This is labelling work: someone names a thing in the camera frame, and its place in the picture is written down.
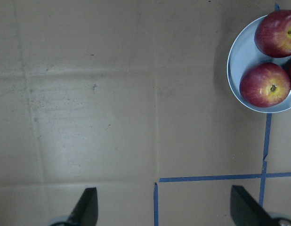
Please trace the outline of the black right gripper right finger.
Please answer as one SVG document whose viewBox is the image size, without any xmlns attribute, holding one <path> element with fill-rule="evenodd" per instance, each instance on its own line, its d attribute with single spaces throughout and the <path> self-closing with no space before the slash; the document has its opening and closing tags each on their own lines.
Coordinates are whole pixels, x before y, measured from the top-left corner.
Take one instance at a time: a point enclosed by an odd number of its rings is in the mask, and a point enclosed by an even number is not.
<svg viewBox="0 0 291 226">
<path fill-rule="evenodd" d="M 233 185 L 230 192 L 230 216 L 236 226 L 291 226 L 285 217 L 272 217 L 243 186 Z"/>
</svg>

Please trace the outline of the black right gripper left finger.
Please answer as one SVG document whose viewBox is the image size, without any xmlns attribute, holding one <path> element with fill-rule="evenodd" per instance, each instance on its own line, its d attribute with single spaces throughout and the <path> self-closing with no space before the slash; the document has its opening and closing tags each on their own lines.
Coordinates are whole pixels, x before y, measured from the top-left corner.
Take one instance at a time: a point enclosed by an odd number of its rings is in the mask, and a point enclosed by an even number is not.
<svg viewBox="0 0 291 226">
<path fill-rule="evenodd" d="M 86 188 L 66 221 L 67 226 L 96 226 L 98 220 L 97 188 Z"/>
</svg>

